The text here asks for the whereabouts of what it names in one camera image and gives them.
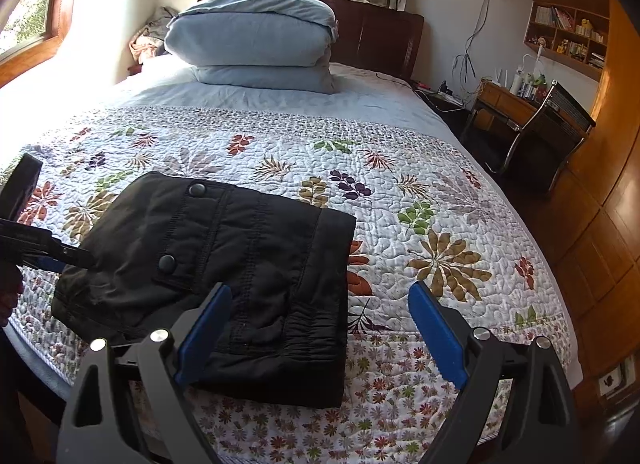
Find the black pants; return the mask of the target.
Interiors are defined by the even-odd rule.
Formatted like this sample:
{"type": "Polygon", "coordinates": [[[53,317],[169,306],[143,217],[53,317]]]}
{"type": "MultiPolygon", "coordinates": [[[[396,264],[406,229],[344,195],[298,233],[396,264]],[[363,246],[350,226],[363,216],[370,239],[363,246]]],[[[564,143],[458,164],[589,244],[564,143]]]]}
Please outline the black pants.
{"type": "Polygon", "coordinates": [[[64,270],[52,313],[83,340],[130,343],[173,325],[222,283],[230,317],[198,384],[235,399],[336,408],[355,227],[334,209],[145,173],[82,239],[96,264],[64,270]]]}

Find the wooden wardrobe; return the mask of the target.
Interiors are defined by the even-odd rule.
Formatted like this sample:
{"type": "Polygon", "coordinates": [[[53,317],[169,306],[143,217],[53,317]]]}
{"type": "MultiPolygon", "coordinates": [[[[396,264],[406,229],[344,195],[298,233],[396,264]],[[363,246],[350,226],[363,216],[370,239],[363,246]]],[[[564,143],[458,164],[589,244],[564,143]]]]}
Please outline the wooden wardrobe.
{"type": "Polygon", "coordinates": [[[610,0],[596,127],[553,189],[510,195],[550,262],[577,335],[581,392],[639,349],[639,0],[610,0]]]}

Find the crumpled beige blanket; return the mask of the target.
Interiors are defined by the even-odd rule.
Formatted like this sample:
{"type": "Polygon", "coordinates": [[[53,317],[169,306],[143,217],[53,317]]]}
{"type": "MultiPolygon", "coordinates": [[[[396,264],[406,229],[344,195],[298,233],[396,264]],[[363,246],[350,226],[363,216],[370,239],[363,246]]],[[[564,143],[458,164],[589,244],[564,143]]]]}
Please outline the crumpled beige blanket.
{"type": "Polygon", "coordinates": [[[178,14],[169,6],[159,6],[129,41],[129,51],[134,63],[142,65],[146,60],[164,53],[168,24],[178,14]]]}

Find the floral quilted bedspread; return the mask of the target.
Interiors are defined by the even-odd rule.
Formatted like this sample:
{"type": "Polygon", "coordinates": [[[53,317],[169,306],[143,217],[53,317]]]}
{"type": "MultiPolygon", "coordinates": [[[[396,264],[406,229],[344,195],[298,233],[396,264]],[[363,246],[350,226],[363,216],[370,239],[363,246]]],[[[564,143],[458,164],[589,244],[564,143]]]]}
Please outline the floral quilted bedspread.
{"type": "Polygon", "coordinates": [[[9,329],[62,392],[93,337],[136,340],[232,291],[188,400],[232,463],[413,463],[458,388],[410,317],[434,297],[505,341],[577,343],[544,255],[451,139],[266,110],[120,106],[33,133],[20,222],[98,259],[27,269],[9,329]]]}

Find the upper blue-grey pillow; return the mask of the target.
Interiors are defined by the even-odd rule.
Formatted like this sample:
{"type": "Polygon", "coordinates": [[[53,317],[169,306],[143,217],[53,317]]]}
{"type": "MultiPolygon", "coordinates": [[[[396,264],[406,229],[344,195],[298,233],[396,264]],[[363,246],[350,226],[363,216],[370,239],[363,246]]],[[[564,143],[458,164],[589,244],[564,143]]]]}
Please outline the upper blue-grey pillow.
{"type": "Polygon", "coordinates": [[[337,37],[319,0],[202,0],[169,22],[165,48],[193,66],[311,67],[337,37]]]}

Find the blue-grey pillow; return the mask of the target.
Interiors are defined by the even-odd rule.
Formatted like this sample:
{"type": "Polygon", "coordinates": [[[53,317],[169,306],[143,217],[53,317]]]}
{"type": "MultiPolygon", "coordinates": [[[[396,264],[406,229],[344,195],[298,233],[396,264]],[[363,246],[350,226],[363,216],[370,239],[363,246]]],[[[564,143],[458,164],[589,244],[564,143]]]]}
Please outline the blue-grey pillow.
{"type": "Polygon", "coordinates": [[[332,94],[329,59],[326,52],[314,66],[203,66],[193,67],[193,72],[198,82],[217,86],[332,94]]]}
{"type": "Polygon", "coordinates": [[[202,0],[169,22],[165,48],[193,66],[311,67],[337,37],[319,0],[202,0]]]}

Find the wooden desk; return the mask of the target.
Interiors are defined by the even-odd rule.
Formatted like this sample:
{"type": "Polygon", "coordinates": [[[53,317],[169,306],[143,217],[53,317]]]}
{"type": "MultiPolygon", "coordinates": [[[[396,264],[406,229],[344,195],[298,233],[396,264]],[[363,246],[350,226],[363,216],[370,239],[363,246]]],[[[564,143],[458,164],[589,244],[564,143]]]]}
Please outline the wooden desk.
{"type": "Polygon", "coordinates": [[[484,132],[490,139],[511,142],[537,112],[540,103],[512,94],[491,81],[477,90],[465,133],[484,132]]]}

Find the dark nightstand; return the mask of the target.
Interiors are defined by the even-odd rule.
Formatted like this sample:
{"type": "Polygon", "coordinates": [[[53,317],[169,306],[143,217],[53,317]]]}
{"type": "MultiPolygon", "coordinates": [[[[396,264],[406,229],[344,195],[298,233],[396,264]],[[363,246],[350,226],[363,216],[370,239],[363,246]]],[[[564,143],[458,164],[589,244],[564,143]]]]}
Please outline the dark nightstand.
{"type": "Polygon", "coordinates": [[[468,124],[471,112],[464,105],[449,98],[440,92],[428,89],[422,83],[413,83],[413,92],[436,114],[445,121],[457,139],[461,139],[468,124]]]}

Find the lower blue-grey pillow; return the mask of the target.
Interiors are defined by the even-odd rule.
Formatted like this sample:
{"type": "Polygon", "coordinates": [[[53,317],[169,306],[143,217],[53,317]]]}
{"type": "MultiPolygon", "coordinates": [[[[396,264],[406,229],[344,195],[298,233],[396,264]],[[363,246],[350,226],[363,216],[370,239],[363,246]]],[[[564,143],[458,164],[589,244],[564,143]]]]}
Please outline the lower blue-grey pillow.
{"type": "Polygon", "coordinates": [[[198,82],[217,86],[332,94],[329,59],[326,52],[314,66],[203,66],[193,67],[193,72],[198,82]]]}

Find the light blue bed sheet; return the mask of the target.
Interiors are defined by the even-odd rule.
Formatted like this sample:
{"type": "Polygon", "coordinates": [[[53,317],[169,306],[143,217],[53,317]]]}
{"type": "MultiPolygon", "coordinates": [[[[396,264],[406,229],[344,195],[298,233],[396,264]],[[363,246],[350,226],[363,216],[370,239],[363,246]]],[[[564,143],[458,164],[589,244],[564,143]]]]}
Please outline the light blue bed sheet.
{"type": "Polygon", "coordinates": [[[60,129],[76,115],[121,105],[221,107],[365,121],[412,129],[460,146],[442,117],[393,77],[333,63],[335,92],[214,86],[171,55],[140,74],[104,84],[94,70],[53,57],[1,89],[1,161],[60,129]]]}

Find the wooden bookshelf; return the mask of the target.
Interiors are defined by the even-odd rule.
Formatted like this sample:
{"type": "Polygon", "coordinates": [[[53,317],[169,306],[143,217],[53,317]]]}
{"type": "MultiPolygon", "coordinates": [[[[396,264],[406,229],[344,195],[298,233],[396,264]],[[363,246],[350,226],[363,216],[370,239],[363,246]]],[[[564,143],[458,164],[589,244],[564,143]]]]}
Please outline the wooden bookshelf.
{"type": "Polygon", "coordinates": [[[524,42],[538,55],[599,81],[608,52],[607,15],[533,2],[524,42]]]}

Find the dark wooden headboard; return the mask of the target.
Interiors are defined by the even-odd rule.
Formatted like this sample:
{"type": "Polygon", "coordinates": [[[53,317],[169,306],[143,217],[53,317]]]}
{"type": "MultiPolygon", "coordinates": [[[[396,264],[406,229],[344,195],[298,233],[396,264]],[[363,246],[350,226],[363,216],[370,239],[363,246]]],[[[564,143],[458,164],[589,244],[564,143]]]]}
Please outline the dark wooden headboard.
{"type": "Polygon", "coordinates": [[[331,60],[408,81],[418,56],[424,18],[354,0],[319,0],[332,8],[338,38],[331,60]]]}

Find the wall power socket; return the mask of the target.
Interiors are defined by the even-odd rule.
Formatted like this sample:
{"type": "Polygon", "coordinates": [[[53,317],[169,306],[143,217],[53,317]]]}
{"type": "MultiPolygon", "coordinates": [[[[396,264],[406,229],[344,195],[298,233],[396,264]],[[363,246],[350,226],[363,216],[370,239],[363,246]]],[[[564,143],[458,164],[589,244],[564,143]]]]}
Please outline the wall power socket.
{"type": "Polygon", "coordinates": [[[598,379],[599,394],[610,398],[627,389],[636,381],[636,361],[628,356],[623,363],[598,379]]]}

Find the side window frame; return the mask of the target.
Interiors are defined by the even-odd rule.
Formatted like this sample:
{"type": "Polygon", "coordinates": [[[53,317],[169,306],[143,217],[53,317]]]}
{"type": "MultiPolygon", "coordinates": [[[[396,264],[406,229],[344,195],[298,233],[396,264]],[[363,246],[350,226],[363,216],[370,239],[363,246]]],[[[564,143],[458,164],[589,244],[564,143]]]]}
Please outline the side window frame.
{"type": "Polygon", "coordinates": [[[75,0],[1,0],[1,83],[7,84],[58,52],[75,0]]]}

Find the metal frame chair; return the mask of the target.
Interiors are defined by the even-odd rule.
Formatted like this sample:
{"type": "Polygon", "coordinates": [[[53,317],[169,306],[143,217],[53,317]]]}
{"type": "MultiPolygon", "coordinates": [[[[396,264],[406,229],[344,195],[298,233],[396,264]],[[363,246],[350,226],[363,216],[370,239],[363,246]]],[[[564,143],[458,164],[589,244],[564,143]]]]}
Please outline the metal frame chair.
{"type": "Polygon", "coordinates": [[[522,125],[513,119],[513,139],[501,161],[487,164],[500,181],[526,186],[532,193],[546,194],[555,186],[566,164],[584,143],[596,122],[558,80],[522,125]]]}

